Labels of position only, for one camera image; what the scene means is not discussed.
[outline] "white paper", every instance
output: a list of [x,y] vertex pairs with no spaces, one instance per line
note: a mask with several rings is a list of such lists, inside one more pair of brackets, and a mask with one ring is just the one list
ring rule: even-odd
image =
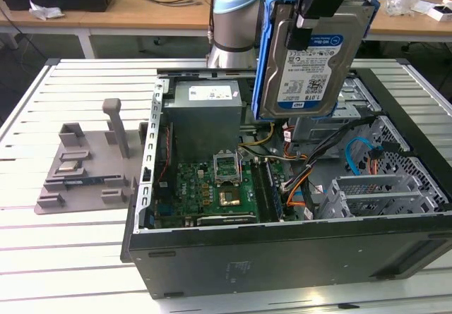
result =
[[28,10],[32,16],[35,16],[38,19],[46,21],[47,19],[53,19],[53,18],[60,18],[64,16],[63,12],[61,12],[61,9],[58,7],[41,7],[37,4],[34,4],[30,0],[30,9]]
[[232,100],[231,86],[191,86],[189,100]]
[[430,11],[430,9],[433,7],[435,7],[435,4],[421,0],[421,1],[418,1],[411,9],[414,12],[427,14]]

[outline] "desk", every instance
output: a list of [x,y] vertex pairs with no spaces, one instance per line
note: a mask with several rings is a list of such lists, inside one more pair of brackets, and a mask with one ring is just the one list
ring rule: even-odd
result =
[[[207,36],[210,0],[194,1],[197,6],[174,8],[146,0],[113,0],[101,13],[65,11],[63,18],[42,21],[27,11],[12,11],[11,20],[24,33],[76,35],[85,58],[94,59],[91,35]],[[14,32],[0,14],[0,33]]]
[[[440,4],[442,0],[424,0]],[[452,23],[440,23],[427,15],[389,16],[384,0],[371,25],[367,40],[400,42],[452,42]]]
[[[153,301],[134,265],[119,260],[126,210],[35,215],[62,123],[106,131],[102,101],[118,97],[125,129],[136,129],[149,117],[155,69],[176,63],[202,68],[205,61],[63,60],[38,74],[0,128],[0,313],[340,314],[338,303],[360,306],[356,314],[452,310],[452,252],[406,280]],[[394,60],[356,60],[352,67],[373,68],[402,91],[434,90]],[[416,99],[405,103],[422,107]]]
[[[78,36],[85,58],[95,58],[90,35],[207,36],[209,5],[167,7],[146,0],[113,0],[105,12],[64,12],[66,17],[41,21],[27,11],[12,12],[24,33]],[[0,33],[16,30],[0,16]],[[452,42],[452,23],[439,23],[416,13],[414,17],[390,17],[383,7],[372,23],[368,40]]]

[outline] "cable on desk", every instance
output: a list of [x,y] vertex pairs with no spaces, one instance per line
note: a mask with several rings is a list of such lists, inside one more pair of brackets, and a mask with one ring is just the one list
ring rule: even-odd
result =
[[155,4],[163,5],[163,6],[191,6],[197,5],[198,3],[193,2],[192,0],[171,0],[171,1],[160,1],[160,0],[148,0]]
[[40,49],[37,48],[36,45],[31,41],[31,39],[24,32],[22,32],[13,21],[11,21],[11,19],[6,15],[6,13],[2,9],[2,7],[0,7],[0,11],[3,13],[3,15],[5,16],[7,21],[11,24],[11,26],[13,26],[15,29],[17,29],[17,31],[33,46],[33,48],[36,49],[36,52],[38,52],[40,54],[40,56],[42,56],[44,59],[47,60],[48,58],[44,55],[44,53],[42,53],[40,51]]

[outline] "white slotted table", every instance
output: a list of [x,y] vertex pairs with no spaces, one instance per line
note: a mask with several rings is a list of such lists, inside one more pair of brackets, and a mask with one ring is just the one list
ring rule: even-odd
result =
[[[175,66],[203,60],[63,60],[37,76],[0,129],[0,313],[343,313],[338,303],[359,306],[355,314],[452,311],[452,253],[394,282],[154,301],[134,265],[119,260],[126,210],[35,215],[61,124],[107,130],[102,101],[119,97],[125,128],[137,129],[148,119],[156,68]],[[380,77],[387,68],[387,80],[423,89],[394,61],[354,66]]]

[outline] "table leg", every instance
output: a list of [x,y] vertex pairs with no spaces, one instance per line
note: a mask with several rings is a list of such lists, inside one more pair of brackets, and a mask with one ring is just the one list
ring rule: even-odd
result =
[[78,40],[82,46],[85,59],[96,59],[95,50],[90,40],[90,33],[87,30],[81,30],[77,33]]
[[0,33],[0,40],[4,44],[6,44],[10,49],[19,48],[19,46],[17,45],[16,39],[14,38],[14,34]]

